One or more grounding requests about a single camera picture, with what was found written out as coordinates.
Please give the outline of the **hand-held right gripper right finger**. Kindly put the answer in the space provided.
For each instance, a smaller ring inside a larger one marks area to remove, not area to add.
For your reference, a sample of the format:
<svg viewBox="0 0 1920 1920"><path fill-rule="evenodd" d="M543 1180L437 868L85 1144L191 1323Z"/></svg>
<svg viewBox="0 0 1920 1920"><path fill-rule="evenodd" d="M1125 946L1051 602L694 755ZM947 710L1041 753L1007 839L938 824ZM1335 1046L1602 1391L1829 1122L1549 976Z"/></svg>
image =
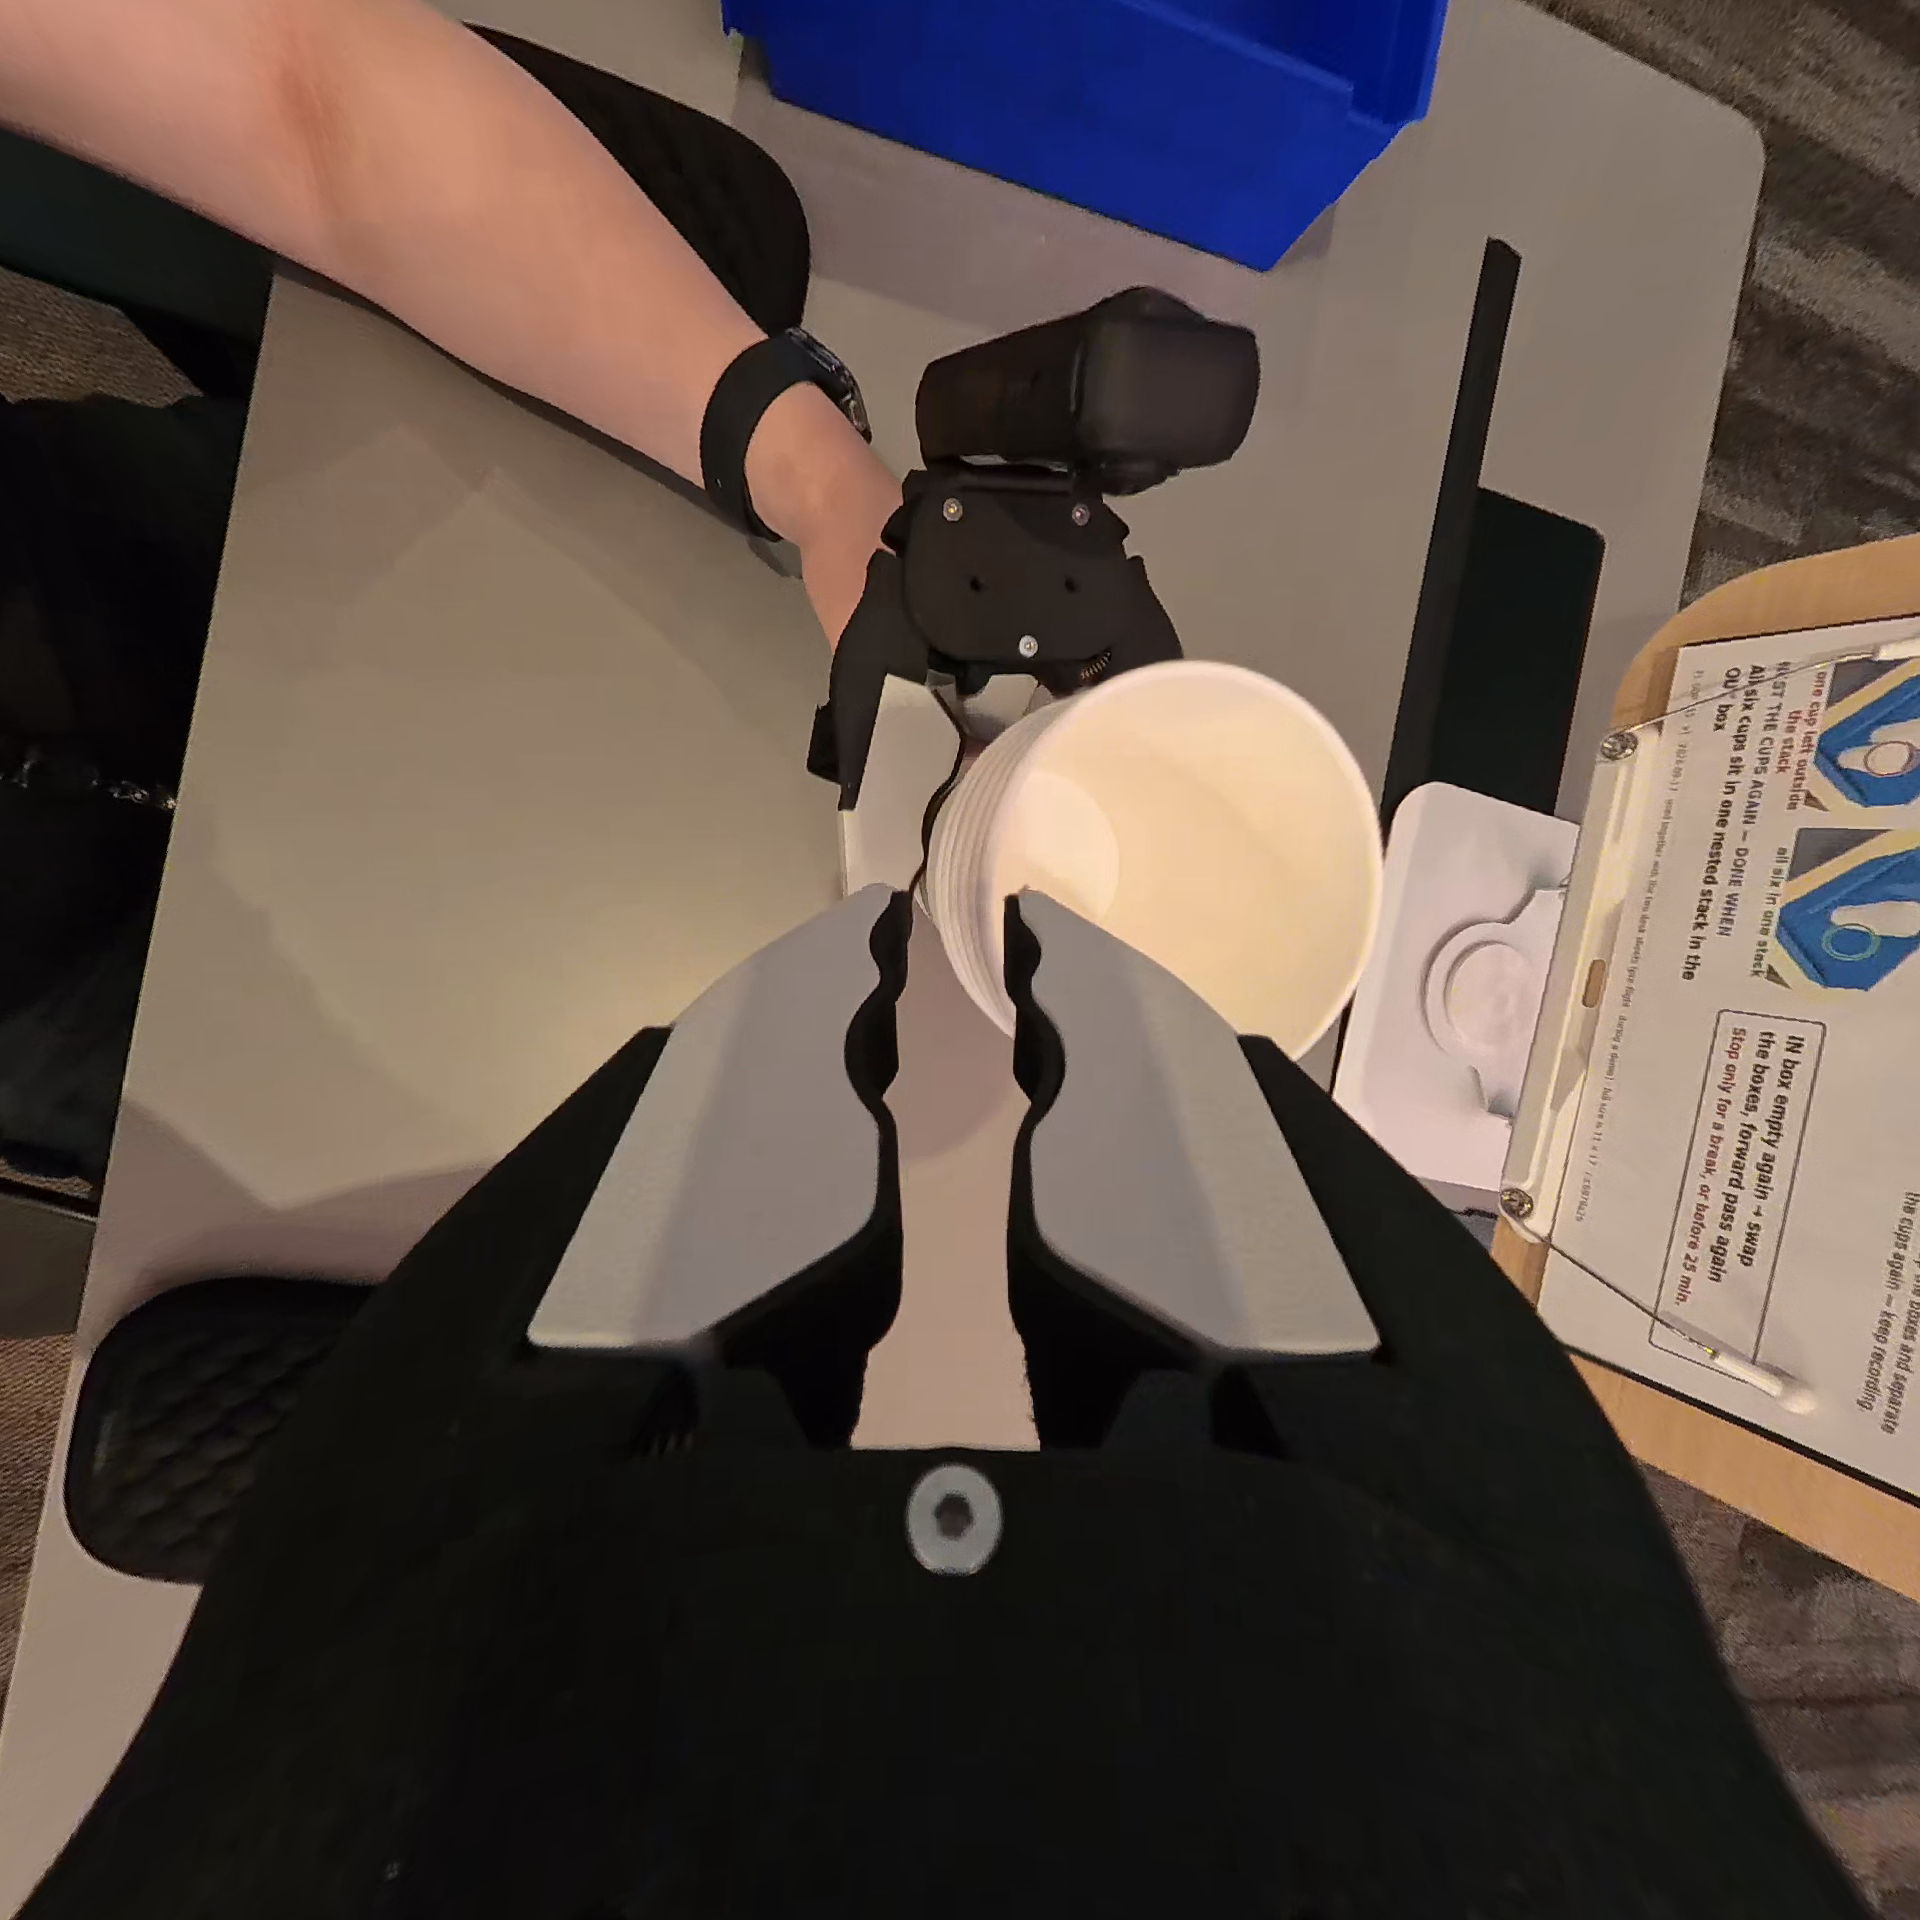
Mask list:
<svg viewBox="0 0 1920 1920"><path fill-rule="evenodd" d="M1140 1386L1373 1361L1380 1334L1241 1036L1065 904L1004 908L1015 1007L1006 1281L1045 1450L1099 1450Z"/></svg>

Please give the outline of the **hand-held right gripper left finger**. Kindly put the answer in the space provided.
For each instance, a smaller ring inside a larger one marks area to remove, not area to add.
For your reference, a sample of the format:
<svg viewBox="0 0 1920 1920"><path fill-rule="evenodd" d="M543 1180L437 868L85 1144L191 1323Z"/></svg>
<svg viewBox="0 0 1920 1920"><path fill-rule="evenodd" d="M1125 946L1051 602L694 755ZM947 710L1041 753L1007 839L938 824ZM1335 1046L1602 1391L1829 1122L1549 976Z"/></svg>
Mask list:
<svg viewBox="0 0 1920 1920"><path fill-rule="evenodd" d="M841 1450L903 1297L895 1009L915 911L870 884L670 1026L525 1330L769 1375Z"/></svg>

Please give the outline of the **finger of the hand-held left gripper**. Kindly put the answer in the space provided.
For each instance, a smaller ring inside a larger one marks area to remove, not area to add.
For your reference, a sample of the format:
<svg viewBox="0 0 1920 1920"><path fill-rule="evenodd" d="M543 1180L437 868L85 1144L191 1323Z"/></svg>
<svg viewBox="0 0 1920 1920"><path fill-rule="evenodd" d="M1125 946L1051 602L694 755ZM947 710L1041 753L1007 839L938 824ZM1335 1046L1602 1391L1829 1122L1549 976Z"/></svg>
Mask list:
<svg viewBox="0 0 1920 1920"><path fill-rule="evenodd" d="M1026 675L996 675L973 694L959 694L959 734L965 753L982 753L996 737L1028 714L1054 705L1055 695Z"/></svg>
<svg viewBox="0 0 1920 1920"><path fill-rule="evenodd" d="M926 898L932 825L975 753L954 676L884 681L857 799L836 816L847 896L882 882Z"/></svg>

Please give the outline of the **white green-banded paper cup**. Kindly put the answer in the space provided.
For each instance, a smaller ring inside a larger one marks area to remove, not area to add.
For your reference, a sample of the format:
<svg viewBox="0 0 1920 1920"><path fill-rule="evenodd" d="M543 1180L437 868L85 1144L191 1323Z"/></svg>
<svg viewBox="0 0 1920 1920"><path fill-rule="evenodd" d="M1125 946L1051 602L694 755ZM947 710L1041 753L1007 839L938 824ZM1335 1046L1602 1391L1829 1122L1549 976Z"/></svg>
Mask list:
<svg viewBox="0 0 1920 1920"><path fill-rule="evenodd" d="M1230 663L1151 663L1051 710L1002 815L1004 904L1041 892L1236 1033L1309 1055L1382 912L1377 801L1345 739Z"/></svg>

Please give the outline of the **blue plastic bin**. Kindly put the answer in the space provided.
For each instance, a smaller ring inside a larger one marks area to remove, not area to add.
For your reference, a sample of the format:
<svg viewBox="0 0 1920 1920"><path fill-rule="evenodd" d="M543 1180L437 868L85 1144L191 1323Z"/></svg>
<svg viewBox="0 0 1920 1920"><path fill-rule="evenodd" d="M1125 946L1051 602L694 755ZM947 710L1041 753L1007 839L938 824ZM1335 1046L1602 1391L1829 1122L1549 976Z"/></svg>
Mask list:
<svg viewBox="0 0 1920 1920"><path fill-rule="evenodd" d="M1447 3L725 3L787 106L1267 272L1423 119Z"/></svg>

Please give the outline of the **person's left forearm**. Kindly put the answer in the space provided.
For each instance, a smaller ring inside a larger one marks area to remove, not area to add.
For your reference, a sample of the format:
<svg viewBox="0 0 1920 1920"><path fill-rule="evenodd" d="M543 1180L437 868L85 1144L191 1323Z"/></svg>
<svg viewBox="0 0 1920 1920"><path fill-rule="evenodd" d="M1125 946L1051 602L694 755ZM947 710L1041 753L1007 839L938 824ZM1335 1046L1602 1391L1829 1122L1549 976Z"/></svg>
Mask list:
<svg viewBox="0 0 1920 1920"><path fill-rule="evenodd" d="M429 6L4 3L3 112L686 483L762 339L588 128Z"/></svg>

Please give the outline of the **person's left hand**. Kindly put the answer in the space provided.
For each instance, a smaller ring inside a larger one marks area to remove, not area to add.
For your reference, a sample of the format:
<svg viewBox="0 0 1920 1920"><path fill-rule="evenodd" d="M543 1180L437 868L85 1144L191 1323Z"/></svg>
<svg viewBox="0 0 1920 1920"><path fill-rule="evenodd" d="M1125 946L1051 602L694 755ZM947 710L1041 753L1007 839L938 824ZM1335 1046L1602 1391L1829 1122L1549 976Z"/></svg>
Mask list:
<svg viewBox="0 0 1920 1920"><path fill-rule="evenodd" d="M830 648L838 648L903 505L901 483L870 448L788 451L750 462L757 518L788 544Z"/></svg>

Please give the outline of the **black wrist watch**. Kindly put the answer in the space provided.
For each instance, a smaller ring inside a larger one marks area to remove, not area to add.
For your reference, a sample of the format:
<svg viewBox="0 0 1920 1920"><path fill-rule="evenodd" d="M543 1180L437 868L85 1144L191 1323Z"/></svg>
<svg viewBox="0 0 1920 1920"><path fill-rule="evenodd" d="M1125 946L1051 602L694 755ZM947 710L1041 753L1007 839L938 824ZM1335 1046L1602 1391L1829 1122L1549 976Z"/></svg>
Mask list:
<svg viewBox="0 0 1920 1920"><path fill-rule="evenodd" d="M711 505L743 535L779 544L785 538L758 515L747 458L765 414L796 391L823 394L867 441L874 424L847 364L805 327L785 327L733 358L711 388L700 431L702 483Z"/></svg>

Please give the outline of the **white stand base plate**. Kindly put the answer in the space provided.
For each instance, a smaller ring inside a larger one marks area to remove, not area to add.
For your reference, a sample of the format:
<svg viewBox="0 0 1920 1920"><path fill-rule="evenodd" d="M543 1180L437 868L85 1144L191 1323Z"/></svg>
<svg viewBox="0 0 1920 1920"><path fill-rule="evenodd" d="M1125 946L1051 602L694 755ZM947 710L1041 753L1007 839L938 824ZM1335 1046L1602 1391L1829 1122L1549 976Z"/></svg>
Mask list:
<svg viewBox="0 0 1920 1920"><path fill-rule="evenodd" d="M1577 827L1455 785L1399 804L1335 1103L1447 1210L1495 1216Z"/></svg>

